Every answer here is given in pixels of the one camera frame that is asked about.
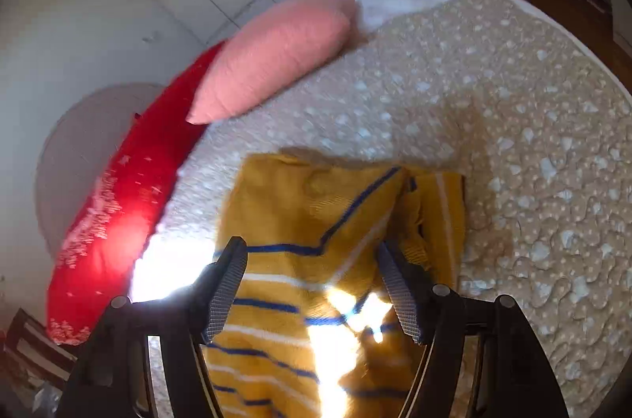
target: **mattress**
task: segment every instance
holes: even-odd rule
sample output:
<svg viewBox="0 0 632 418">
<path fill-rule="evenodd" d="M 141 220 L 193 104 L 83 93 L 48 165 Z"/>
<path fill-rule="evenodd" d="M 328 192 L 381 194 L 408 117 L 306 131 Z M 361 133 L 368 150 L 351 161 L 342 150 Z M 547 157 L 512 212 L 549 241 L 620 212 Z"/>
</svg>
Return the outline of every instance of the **mattress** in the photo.
<svg viewBox="0 0 632 418">
<path fill-rule="evenodd" d="M 208 128 L 137 262 L 133 298 L 168 294 L 211 261 L 249 153 L 457 170 L 468 210 L 459 292 L 513 295 L 571 416 L 588 417 L 632 350 L 629 94 L 523 1 L 360 1 L 364 31 L 377 28 L 364 43 Z M 453 416 L 465 415 L 472 372 L 469 344 Z"/>
</svg>

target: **cushion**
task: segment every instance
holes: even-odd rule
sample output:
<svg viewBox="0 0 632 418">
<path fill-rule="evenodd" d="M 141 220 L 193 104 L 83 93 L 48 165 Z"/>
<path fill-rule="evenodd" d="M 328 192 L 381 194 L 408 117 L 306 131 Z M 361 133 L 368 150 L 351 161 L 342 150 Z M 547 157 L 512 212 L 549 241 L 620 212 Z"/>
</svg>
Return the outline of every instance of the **cushion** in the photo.
<svg viewBox="0 0 632 418">
<path fill-rule="evenodd" d="M 355 0 L 289 0 L 230 40 L 204 77 L 192 124 L 241 115 L 330 60 L 352 32 Z"/>
<path fill-rule="evenodd" d="M 205 129 L 186 115 L 221 48 L 201 54 L 135 121 L 70 226 L 48 289 L 47 332 L 57 343 L 85 341 L 110 300 L 127 294 L 176 171 Z"/>
</svg>

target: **pink pillow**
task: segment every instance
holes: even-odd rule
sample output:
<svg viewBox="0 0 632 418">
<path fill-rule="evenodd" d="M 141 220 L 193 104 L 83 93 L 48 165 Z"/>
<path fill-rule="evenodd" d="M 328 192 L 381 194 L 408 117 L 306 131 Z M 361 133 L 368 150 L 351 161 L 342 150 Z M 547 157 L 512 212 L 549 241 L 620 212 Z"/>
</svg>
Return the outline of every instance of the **pink pillow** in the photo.
<svg viewBox="0 0 632 418">
<path fill-rule="evenodd" d="M 195 93 L 187 120 L 240 115 L 336 56 L 349 39 L 355 0 L 289 0 L 228 42 Z"/>
</svg>

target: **striped fabric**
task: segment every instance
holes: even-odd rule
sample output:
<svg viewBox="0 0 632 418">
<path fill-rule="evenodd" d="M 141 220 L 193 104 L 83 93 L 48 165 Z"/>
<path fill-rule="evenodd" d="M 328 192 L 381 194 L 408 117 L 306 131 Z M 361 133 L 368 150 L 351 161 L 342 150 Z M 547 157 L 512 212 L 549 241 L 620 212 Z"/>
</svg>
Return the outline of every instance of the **striped fabric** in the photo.
<svg viewBox="0 0 632 418">
<path fill-rule="evenodd" d="M 454 286 L 464 215 L 458 174 L 249 157 L 218 238 L 225 245 L 243 237 L 248 265 L 205 351 L 224 413 L 399 413 L 421 350 L 397 322 L 375 249 L 394 241 L 435 281 Z"/>
</svg>

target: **silver bolt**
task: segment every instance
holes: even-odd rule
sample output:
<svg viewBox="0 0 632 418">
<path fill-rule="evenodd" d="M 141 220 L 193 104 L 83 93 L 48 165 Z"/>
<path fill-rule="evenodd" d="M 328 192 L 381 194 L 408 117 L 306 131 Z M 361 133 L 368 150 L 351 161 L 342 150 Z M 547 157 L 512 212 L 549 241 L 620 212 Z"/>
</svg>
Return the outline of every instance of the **silver bolt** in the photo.
<svg viewBox="0 0 632 418">
<path fill-rule="evenodd" d="M 445 284 L 435 284 L 432 286 L 432 293 L 437 297 L 447 297 L 450 294 L 450 288 Z"/>
<path fill-rule="evenodd" d="M 112 299 L 112 302 L 110 302 L 110 305 L 114 309 L 119 309 L 119 308 L 123 307 L 125 304 L 127 304 L 129 301 L 130 301 L 129 298 L 123 297 L 122 295 L 119 295 L 118 297 L 115 297 L 115 298 Z"/>
<path fill-rule="evenodd" d="M 503 307 L 514 307 L 516 305 L 516 301 L 509 295 L 501 295 L 499 301 Z"/>
</svg>

